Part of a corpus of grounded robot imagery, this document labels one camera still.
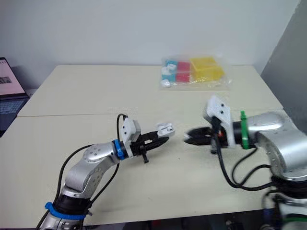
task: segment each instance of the laptop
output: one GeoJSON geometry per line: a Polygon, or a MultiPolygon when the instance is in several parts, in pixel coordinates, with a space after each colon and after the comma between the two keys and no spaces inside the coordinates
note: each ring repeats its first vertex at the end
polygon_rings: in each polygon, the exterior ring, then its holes
{"type": "Polygon", "coordinates": [[[0,137],[28,100],[9,63],[0,57],[0,137]]]}

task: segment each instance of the black cable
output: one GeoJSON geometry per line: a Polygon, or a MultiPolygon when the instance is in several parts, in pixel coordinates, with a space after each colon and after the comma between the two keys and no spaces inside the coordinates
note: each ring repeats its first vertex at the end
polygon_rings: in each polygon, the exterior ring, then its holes
{"type": "Polygon", "coordinates": [[[236,180],[235,180],[235,170],[237,168],[237,166],[244,160],[246,160],[247,158],[249,158],[250,156],[252,156],[254,153],[256,153],[258,151],[258,148],[255,148],[252,152],[250,152],[249,154],[247,154],[246,156],[242,157],[233,167],[232,171],[231,171],[231,179],[237,184],[236,180]]]}
{"type": "Polygon", "coordinates": [[[261,199],[261,207],[262,207],[262,209],[266,209],[266,207],[265,207],[265,198],[266,198],[269,194],[271,194],[271,193],[278,193],[278,192],[279,192],[278,189],[272,189],[272,190],[266,192],[266,193],[262,196],[262,199],[261,199]]]}
{"type": "Polygon", "coordinates": [[[252,174],[254,174],[255,171],[259,170],[259,169],[270,169],[271,166],[270,165],[267,165],[267,164],[261,164],[261,165],[258,165],[257,167],[253,168],[248,174],[247,176],[242,180],[241,183],[237,183],[234,179],[233,181],[238,184],[238,185],[244,185],[246,183],[246,181],[252,176],[252,174]]]}
{"type": "Polygon", "coordinates": [[[252,174],[259,170],[259,169],[262,169],[262,168],[268,168],[270,169],[271,166],[270,165],[267,165],[267,164],[262,164],[262,165],[259,165],[257,167],[255,167],[254,169],[252,169],[248,174],[247,176],[242,180],[242,182],[238,183],[235,179],[235,171],[236,171],[236,168],[238,167],[238,165],[243,162],[244,160],[246,160],[248,157],[252,156],[255,152],[257,152],[258,148],[255,148],[251,153],[247,154],[246,156],[244,156],[243,158],[241,158],[236,164],[235,166],[233,167],[232,171],[231,171],[231,178],[233,180],[233,182],[235,184],[238,184],[238,185],[244,185],[246,183],[246,181],[252,176],[252,174]]]}
{"type": "Polygon", "coordinates": [[[123,116],[124,120],[125,120],[126,117],[128,117],[125,114],[118,114],[118,116],[117,116],[117,119],[116,119],[116,132],[117,132],[117,139],[118,139],[119,142],[120,142],[120,140],[119,140],[119,119],[120,119],[121,116],[123,116]]]}
{"type": "MultiPolygon", "coordinates": [[[[65,169],[65,166],[66,164],[69,162],[69,160],[74,156],[76,155],[79,151],[83,150],[83,149],[86,149],[88,147],[90,147],[92,145],[86,145],[86,146],[83,146],[79,149],[77,149],[75,152],[73,152],[63,163],[62,167],[61,167],[61,170],[59,172],[59,179],[58,179],[58,187],[57,187],[57,193],[56,193],[56,196],[54,198],[54,201],[52,203],[52,205],[55,204],[56,200],[58,199],[59,197],[59,194],[60,194],[60,191],[61,191],[61,183],[62,183],[62,177],[63,177],[63,172],[64,172],[64,169],[65,169]]],[[[46,216],[48,215],[49,213],[49,210],[46,211],[46,213],[42,216],[42,218],[40,219],[39,223],[37,224],[35,230],[38,230],[40,228],[40,226],[42,225],[43,221],[45,220],[46,216]]]]}
{"type": "Polygon", "coordinates": [[[114,179],[117,171],[118,171],[118,168],[119,168],[119,163],[116,165],[116,169],[113,173],[113,175],[111,176],[111,178],[109,179],[109,181],[106,183],[106,185],[97,193],[97,195],[90,201],[90,203],[88,204],[88,206],[86,207],[85,210],[88,210],[92,204],[95,202],[95,200],[102,194],[103,191],[105,191],[105,189],[108,187],[108,185],[111,183],[111,181],[114,179]]]}
{"type": "MultiPolygon", "coordinates": [[[[118,114],[117,119],[116,119],[116,131],[117,131],[117,139],[120,142],[120,137],[119,137],[119,119],[120,117],[123,116],[123,119],[125,120],[126,117],[128,117],[125,114],[118,114]]],[[[108,187],[108,185],[112,182],[112,180],[114,179],[114,177],[117,174],[117,171],[119,169],[119,163],[116,165],[116,169],[113,173],[113,175],[111,176],[111,178],[108,180],[108,182],[106,183],[106,185],[97,193],[97,195],[90,201],[90,203],[88,204],[88,206],[86,207],[85,211],[87,212],[87,210],[92,206],[92,204],[95,202],[96,199],[98,199],[98,197],[103,193],[103,191],[105,191],[105,189],[108,187]]]]}
{"type": "Polygon", "coordinates": [[[83,229],[84,219],[80,220],[79,230],[83,229]]]}
{"type": "Polygon", "coordinates": [[[56,200],[57,200],[58,197],[59,197],[59,193],[61,192],[62,176],[63,176],[63,172],[64,172],[64,169],[65,169],[66,164],[69,162],[69,160],[70,160],[74,155],[76,155],[76,154],[77,154],[78,152],[80,152],[81,150],[86,149],[86,148],[88,148],[88,147],[90,147],[90,146],[92,146],[92,145],[86,145],[86,146],[83,146],[83,147],[77,149],[75,152],[73,152],[73,153],[64,161],[64,163],[63,163],[63,165],[62,165],[62,167],[61,167],[61,170],[60,170],[60,172],[59,172],[59,180],[58,180],[57,194],[56,194],[56,197],[54,198],[54,201],[53,201],[52,205],[55,205],[55,202],[56,202],[56,200]]]}
{"type": "Polygon", "coordinates": [[[233,183],[230,180],[230,178],[228,177],[227,171],[225,169],[225,165],[224,165],[224,161],[223,161],[223,156],[222,156],[222,152],[221,152],[221,145],[220,145],[220,141],[218,139],[218,136],[217,136],[216,132],[214,133],[214,140],[215,140],[215,144],[216,144],[216,153],[217,153],[217,156],[219,158],[219,162],[220,162],[220,166],[221,166],[221,169],[222,169],[222,173],[223,173],[226,181],[228,182],[228,184],[231,187],[233,187],[233,188],[241,188],[241,189],[244,189],[244,190],[247,190],[247,191],[259,191],[259,190],[262,190],[262,189],[265,189],[265,188],[273,186],[272,182],[264,184],[264,185],[261,185],[261,186],[257,186],[257,187],[245,187],[245,186],[233,183]]]}
{"type": "Polygon", "coordinates": [[[42,225],[43,221],[45,220],[46,216],[48,215],[49,210],[47,210],[45,212],[45,214],[42,216],[42,218],[40,219],[39,223],[37,224],[35,230],[39,230],[39,227],[42,225]]]}

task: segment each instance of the cyan block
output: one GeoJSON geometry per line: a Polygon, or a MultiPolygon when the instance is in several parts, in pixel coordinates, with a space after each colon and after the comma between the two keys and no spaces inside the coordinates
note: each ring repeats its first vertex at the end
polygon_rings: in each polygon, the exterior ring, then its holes
{"type": "Polygon", "coordinates": [[[172,81],[172,82],[175,82],[176,81],[176,74],[170,74],[170,75],[166,75],[166,74],[162,74],[162,80],[169,80],[169,81],[172,81]]]}
{"type": "Polygon", "coordinates": [[[167,66],[167,65],[169,65],[169,64],[173,64],[173,65],[178,65],[178,62],[177,61],[171,61],[171,60],[167,60],[166,62],[165,62],[165,66],[167,66]]]}

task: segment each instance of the white wall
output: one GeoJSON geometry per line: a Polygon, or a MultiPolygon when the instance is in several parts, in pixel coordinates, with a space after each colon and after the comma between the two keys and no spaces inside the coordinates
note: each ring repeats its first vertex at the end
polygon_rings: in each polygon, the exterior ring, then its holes
{"type": "Polygon", "coordinates": [[[262,72],[299,0],[0,0],[0,56],[26,88],[58,64],[160,64],[206,51],[262,72]]]}

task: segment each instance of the blue ring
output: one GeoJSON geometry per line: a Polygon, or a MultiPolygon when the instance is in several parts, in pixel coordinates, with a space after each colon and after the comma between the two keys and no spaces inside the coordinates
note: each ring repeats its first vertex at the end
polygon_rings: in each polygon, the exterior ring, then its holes
{"type": "Polygon", "coordinates": [[[124,160],[124,159],[125,159],[125,156],[124,156],[123,151],[122,151],[121,148],[120,148],[120,143],[119,143],[118,139],[115,139],[115,140],[114,140],[114,143],[115,143],[115,147],[116,147],[116,150],[117,150],[117,156],[118,156],[118,158],[120,158],[121,160],[124,160]]]}
{"type": "Polygon", "coordinates": [[[84,219],[84,218],[86,217],[86,215],[69,215],[69,214],[60,213],[60,212],[58,212],[58,211],[56,211],[56,210],[54,209],[54,207],[52,206],[52,203],[51,203],[51,202],[46,203],[45,208],[46,208],[46,209],[49,209],[50,213],[51,213],[53,216],[58,217],[58,218],[61,218],[61,219],[74,219],[74,220],[80,220],[80,219],[84,219]]]}

